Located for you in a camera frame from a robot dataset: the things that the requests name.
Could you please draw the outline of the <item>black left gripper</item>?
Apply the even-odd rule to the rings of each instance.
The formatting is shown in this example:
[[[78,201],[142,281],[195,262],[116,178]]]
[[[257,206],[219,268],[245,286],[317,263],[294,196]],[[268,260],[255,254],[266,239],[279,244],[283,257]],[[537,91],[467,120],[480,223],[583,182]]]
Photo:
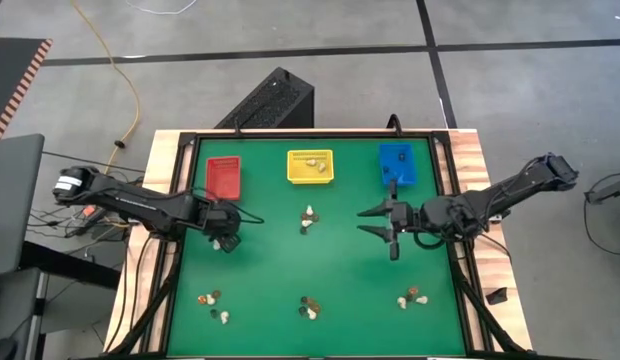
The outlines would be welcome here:
[[[216,237],[220,237],[220,247],[226,253],[231,253],[241,243],[237,235],[240,226],[240,215],[236,207],[226,201],[204,201],[199,205],[197,225],[208,236],[208,242],[213,244]]]

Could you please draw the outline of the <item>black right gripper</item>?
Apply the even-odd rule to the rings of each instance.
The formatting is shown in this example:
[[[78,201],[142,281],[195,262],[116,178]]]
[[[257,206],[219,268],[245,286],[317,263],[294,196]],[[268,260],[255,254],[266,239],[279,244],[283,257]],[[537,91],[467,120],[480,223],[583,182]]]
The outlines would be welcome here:
[[[397,181],[389,182],[389,199],[384,199],[379,205],[358,213],[359,217],[376,217],[388,214],[390,229],[382,226],[358,225],[359,230],[373,234],[381,238],[385,243],[389,243],[390,259],[398,260],[400,256],[400,247],[398,235],[408,232],[413,235],[414,242],[425,249],[425,244],[420,240],[420,227],[418,225],[418,216],[414,212],[414,208],[407,202],[398,200]]]

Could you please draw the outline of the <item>blue plastic basket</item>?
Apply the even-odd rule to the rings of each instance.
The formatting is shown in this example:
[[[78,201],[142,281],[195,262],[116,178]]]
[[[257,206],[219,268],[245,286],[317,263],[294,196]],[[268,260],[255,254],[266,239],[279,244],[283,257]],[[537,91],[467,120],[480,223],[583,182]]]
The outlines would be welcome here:
[[[405,154],[405,161],[398,155]],[[396,180],[398,186],[412,186],[417,182],[416,161],[413,147],[408,143],[383,143],[379,145],[379,162],[384,185]]]

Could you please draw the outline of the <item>green table mat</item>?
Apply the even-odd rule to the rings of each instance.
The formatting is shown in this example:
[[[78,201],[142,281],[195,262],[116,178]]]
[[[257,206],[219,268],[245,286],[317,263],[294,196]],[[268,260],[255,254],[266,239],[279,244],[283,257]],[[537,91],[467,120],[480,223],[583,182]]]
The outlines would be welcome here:
[[[241,158],[239,204],[259,217],[244,224],[240,245],[216,251],[189,232],[181,260],[167,351],[172,356],[461,355],[464,340],[448,255],[425,250],[409,234],[400,257],[359,230],[358,213],[386,196],[377,139],[204,140],[195,182],[202,185],[211,157]],[[334,180],[295,185],[287,179],[289,150],[329,149]],[[311,205],[318,222],[302,235]],[[398,297],[419,292],[407,308]],[[219,290],[214,305],[199,296]],[[321,307],[315,320],[298,309]],[[428,297],[427,304],[416,299]],[[212,318],[210,310],[219,312]],[[230,315],[226,324],[220,314]]]

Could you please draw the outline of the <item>red plastic basket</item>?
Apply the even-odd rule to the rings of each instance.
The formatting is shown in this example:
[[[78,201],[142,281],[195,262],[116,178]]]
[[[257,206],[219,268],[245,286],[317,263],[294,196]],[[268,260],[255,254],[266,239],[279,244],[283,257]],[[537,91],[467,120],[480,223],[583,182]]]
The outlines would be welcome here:
[[[206,161],[206,197],[237,201],[241,194],[241,158],[211,157]]]

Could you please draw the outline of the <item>yellow plastic basket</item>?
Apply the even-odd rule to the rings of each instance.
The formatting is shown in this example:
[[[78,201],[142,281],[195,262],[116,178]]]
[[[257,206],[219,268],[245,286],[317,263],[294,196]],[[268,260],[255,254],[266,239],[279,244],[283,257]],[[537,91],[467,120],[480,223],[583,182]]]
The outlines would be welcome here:
[[[316,166],[306,165],[309,159],[316,159]],[[326,171],[320,173],[318,165],[325,163]],[[328,184],[334,180],[334,156],[329,149],[289,150],[287,152],[287,179],[295,185]]]

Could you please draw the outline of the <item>black perforated computer tower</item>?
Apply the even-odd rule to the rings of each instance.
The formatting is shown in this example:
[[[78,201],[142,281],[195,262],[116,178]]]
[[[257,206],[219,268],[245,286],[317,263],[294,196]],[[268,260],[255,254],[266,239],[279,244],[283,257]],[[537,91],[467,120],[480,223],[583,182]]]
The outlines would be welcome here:
[[[313,128],[314,110],[314,86],[277,67],[215,128]]]

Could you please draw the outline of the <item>black shelf board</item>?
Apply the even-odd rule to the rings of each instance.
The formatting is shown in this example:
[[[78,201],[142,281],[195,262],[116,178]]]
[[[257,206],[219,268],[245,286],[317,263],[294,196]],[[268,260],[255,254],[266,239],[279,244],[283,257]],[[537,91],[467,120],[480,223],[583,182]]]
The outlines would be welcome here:
[[[61,276],[81,283],[96,285],[116,290],[119,285],[120,272],[82,260],[51,248],[25,242],[22,245],[19,267],[37,268],[47,274]]]

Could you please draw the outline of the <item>grey cabinet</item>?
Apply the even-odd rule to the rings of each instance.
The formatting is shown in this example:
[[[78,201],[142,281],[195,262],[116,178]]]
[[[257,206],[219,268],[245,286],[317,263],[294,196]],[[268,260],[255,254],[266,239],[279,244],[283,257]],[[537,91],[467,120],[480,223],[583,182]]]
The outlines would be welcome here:
[[[44,141],[41,134],[0,140],[0,274],[20,262]]]

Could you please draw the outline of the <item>grey metal cart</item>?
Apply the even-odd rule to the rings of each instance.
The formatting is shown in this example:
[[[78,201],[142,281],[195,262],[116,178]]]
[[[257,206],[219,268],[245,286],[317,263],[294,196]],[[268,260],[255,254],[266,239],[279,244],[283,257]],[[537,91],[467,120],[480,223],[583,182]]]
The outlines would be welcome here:
[[[48,277],[37,268],[0,275],[0,347],[11,360],[43,360]]]

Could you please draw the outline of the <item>black mat with striped edge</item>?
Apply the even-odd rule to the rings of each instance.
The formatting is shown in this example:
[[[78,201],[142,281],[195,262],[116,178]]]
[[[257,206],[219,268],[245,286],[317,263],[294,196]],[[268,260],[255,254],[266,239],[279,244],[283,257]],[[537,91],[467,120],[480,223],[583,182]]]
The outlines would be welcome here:
[[[0,139],[52,45],[52,39],[0,38]]]

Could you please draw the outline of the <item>black table frame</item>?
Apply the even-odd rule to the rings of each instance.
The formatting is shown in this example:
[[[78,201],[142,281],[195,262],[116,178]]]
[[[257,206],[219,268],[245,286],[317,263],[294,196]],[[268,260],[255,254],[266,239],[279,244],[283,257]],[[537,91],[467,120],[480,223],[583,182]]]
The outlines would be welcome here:
[[[439,195],[457,195],[468,190],[483,190],[490,183],[481,145],[476,130],[404,130],[396,137],[391,129],[292,129],[248,130],[235,135],[227,130],[207,130],[186,133],[179,130],[161,130],[155,135],[150,161],[146,169],[145,185],[161,193],[193,190],[205,192],[205,181],[197,185],[195,175],[200,144],[204,140],[329,140],[377,139],[383,143],[408,143],[413,147],[417,182],[412,186],[398,186],[398,199],[419,208],[425,201]],[[242,210],[242,225],[256,224],[259,217]],[[385,217],[366,217],[366,225],[387,226]],[[124,338],[139,327],[140,317],[152,300],[160,307],[144,329],[143,337],[134,345],[138,359],[161,355],[168,360],[231,360],[271,358],[401,358],[426,356],[479,356],[487,351],[501,355],[521,355],[531,345],[521,303],[512,292],[507,302],[488,306],[485,296],[492,290],[507,287],[513,291],[516,283],[512,267],[503,252],[503,234],[492,227],[480,234],[476,242],[443,245],[448,255],[449,270],[455,290],[459,320],[465,351],[461,355],[334,355],[334,356],[172,356],[167,347],[174,311],[181,260],[185,240],[190,230],[176,244],[151,238],[144,228],[133,230],[130,238],[132,255],[121,278],[107,335],[107,346],[112,352],[122,352]]]

